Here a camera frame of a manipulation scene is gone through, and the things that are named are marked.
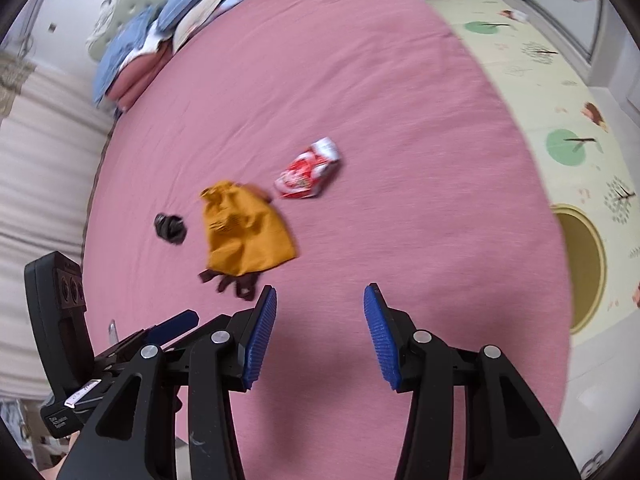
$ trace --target floor mat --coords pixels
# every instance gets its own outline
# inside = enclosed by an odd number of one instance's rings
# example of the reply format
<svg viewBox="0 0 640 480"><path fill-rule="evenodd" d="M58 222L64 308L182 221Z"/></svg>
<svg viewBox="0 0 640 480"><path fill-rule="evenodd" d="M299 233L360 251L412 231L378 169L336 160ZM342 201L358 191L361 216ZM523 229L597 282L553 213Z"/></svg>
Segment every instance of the floor mat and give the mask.
<svg viewBox="0 0 640 480"><path fill-rule="evenodd" d="M640 208L620 147L574 69L531 24L502 15L502 0L426 1L484 68L534 156L568 245L576 346L640 303Z"/></svg>

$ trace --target bed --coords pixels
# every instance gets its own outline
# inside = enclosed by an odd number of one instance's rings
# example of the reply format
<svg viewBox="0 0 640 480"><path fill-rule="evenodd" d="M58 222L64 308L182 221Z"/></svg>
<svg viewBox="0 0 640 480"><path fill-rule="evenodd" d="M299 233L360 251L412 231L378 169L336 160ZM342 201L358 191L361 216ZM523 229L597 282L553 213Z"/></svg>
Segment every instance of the bed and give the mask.
<svg viewBox="0 0 640 480"><path fill-rule="evenodd" d="M423 0L247 0L176 53L119 119L97 181L83 270L95 349L111 319L126 335L185 308L201 322L245 308L198 279L199 193L269 187L324 136L344 160L335 181L275 202L300 256L260 280L279 313L260 380L232 398L247 478L393 477L410 398L380 374L370 282L450 346L498 345L558 420L561 231L504 102ZM156 237L158 212L184 218L183 245Z"/></svg>

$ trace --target curtain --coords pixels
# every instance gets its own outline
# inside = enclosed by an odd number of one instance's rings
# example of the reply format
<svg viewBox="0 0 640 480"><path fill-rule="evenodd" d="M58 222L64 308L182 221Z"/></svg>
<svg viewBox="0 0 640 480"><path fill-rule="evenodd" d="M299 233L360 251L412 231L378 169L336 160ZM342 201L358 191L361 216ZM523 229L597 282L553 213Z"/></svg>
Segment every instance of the curtain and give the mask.
<svg viewBox="0 0 640 480"><path fill-rule="evenodd" d="M113 127L90 96L87 83L0 51L0 396L49 393L23 272L55 250L81 262L94 177Z"/></svg>

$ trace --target snack wrapper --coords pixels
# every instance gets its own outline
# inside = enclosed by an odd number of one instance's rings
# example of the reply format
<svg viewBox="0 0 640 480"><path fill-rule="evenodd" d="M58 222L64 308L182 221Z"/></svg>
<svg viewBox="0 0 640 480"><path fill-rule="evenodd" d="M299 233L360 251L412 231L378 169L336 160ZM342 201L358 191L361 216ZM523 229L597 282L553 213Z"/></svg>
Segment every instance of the snack wrapper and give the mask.
<svg viewBox="0 0 640 480"><path fill-rule="evenodd" d="M329 138L314 142L297 156L275 182L283 198L310 198L321 193L340 161L338 148Z"/></svg>

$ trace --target white wall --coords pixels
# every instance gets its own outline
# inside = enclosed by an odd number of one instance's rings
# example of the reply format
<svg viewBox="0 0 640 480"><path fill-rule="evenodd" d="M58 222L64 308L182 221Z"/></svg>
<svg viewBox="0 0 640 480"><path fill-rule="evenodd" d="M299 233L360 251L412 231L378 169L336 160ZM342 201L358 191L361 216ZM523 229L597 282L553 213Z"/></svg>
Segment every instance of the white wall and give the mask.
<svg viewBox="0 0 640 480"><path fill-rule="evenodd" d="M35 1L36 0L29 0L22 8L20 14L18 14L18 17L9 28L9 32L4 37L4 40L0 43L0 48L6 48L14 54L18 53L18 49L20 49L20 44L22 43L22 31L29 21L29 16L33 10Z"/></svg>
<svg viewBox="0 0 640 480"><path fill-rule="evenodd" d="M640 125L640 50L626 31L620 59L609 83L609 91L622 110Z"/></svg>
<svg viewBox="0 0 640 480"><path fill-rule="evenodd" d="M33 28L29 58L84 80L94 78L96 63L86 50L103 0L44 0ZM49 31L49 25L56 30Z"/></svg>

